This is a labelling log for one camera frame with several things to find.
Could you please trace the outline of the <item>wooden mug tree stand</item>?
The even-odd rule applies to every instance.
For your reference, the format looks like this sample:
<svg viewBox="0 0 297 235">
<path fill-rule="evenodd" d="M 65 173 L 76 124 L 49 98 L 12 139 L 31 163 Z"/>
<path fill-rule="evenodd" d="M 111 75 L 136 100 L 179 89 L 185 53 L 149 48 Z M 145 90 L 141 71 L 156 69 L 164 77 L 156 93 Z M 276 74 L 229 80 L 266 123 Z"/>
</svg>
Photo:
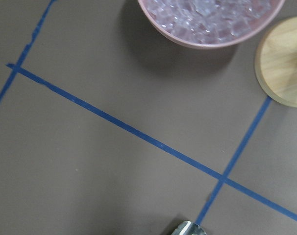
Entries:
<svg viewBox="0 0 297 235">
<path fill-rule="evenodd" d="M 254 68 L 259 85 L 269 97 L 297 108 L 297 16 L 279 21 L 264 34 Z"/>
</svg>

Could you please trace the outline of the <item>pink bowl with ice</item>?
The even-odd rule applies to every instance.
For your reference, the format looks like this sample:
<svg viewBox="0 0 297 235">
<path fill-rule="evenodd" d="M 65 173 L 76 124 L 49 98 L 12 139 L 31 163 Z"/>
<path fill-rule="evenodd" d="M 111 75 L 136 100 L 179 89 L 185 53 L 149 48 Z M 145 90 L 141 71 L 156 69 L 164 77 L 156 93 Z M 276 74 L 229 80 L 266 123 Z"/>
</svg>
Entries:
<svg viewBox="0 0 297 235">
<path fill-rule="evenodd" d="M 264 29 L 283 0 L 140 0 L 152 26 L 168 40 L 193 49 L 239 44 Z"/>
</svg>

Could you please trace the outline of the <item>metal ice scoop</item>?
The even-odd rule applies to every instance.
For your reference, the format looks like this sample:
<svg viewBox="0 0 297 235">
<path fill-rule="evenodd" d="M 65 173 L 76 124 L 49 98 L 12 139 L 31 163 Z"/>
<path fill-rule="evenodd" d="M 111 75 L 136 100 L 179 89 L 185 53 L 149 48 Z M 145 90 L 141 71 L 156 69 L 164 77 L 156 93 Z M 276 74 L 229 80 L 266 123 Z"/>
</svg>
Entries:
<svg viewBox="0 0 297 235">
<path fill-rule="evenodd" d="M 183 221 L 174 229 L 171 235 L 207 235 L 207 233 L 200 225 L 192 221 Z"/>
</svg>

